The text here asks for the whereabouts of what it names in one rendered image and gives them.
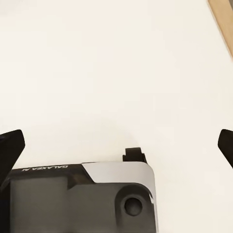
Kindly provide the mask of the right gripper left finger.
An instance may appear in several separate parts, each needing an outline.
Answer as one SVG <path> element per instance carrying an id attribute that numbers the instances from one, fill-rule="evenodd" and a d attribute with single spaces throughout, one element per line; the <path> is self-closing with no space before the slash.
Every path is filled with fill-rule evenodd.
<path id="1" fill-rule="evenodd" d="M 25 148 L 21 129 L 0 134 L 0 187 Z"/>

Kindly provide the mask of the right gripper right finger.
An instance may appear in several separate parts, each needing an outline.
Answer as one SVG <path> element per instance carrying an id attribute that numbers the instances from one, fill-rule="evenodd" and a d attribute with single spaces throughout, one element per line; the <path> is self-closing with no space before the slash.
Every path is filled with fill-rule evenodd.
<path id="1" fill-rule="evenodd" d="M 233 131 L 222 129 L 217 146 L 233 168 Z"/>

